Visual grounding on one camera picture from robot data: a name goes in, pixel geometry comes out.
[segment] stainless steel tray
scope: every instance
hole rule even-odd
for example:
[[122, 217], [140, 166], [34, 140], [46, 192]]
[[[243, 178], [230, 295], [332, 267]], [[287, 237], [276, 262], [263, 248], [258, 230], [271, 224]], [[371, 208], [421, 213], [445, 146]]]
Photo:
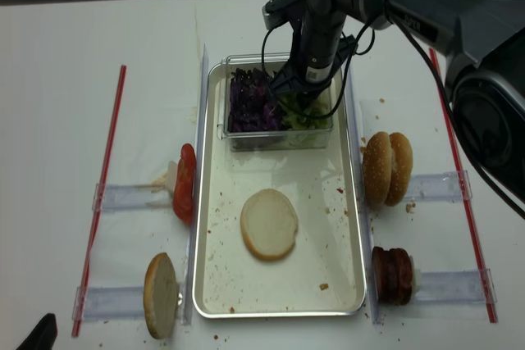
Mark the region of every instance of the stainless steel tray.
[[[282, 59], [268, 55], [265, 62], [278, 67]], [[259, 62], [253, 57], [245, 66]], [[345, 105], [334, 115], [327, 148], [232, 152], [217, 133], [221, 90], [229, 83], [224, 67], [210, 71], [208, 91], [201, 92], [195, 307], [208, 318], [355, 313], [366, 284]], [[340, 86], [339, 73], [330, 87], [333, 98]], [[275, 262], [253, 257], [240, 233], [244, 202], [266, 188], [284, 193], [299, 217], [294, 250]]]

